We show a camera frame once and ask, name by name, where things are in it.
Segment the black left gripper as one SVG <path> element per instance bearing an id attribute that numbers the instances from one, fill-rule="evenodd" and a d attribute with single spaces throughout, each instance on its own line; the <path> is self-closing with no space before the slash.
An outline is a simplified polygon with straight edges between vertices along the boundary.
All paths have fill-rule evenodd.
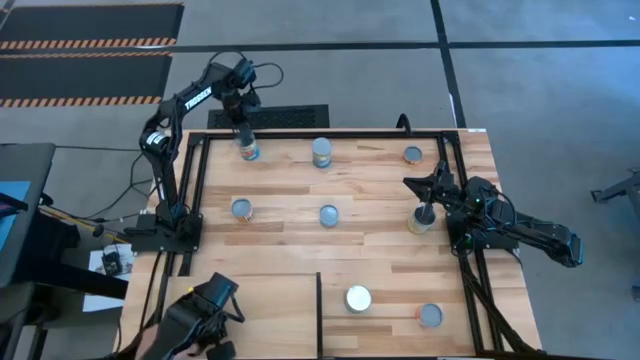
<path id="1" fill-rule="evenodd" d="M 234 126 L 234 135 L 238 145 L 250 145 L 254 142 L 254 135 L 248 123 L 248 114 L 256 112 L 261 107 L 261 100 L 256 89 L 250 85 L 249 90 L 241 94 L 238 90 L 223 96 L 223 109 Z"/>

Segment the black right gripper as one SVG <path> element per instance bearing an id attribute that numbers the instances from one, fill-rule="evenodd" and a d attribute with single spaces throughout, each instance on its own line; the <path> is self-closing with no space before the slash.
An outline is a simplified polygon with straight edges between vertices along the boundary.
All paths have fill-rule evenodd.
<path id="1" fill-rule="evenodd" d="M 405 177 L 402 182 L 422 202 L 418 212 L 421 223 L 435 221 L 433 203 L 439 203 L 448 210 L 465 208 L 463 193 L 454 183 L 454 176 L 443 160 L 437 163 L 430 175 L 424 178 Z"/>

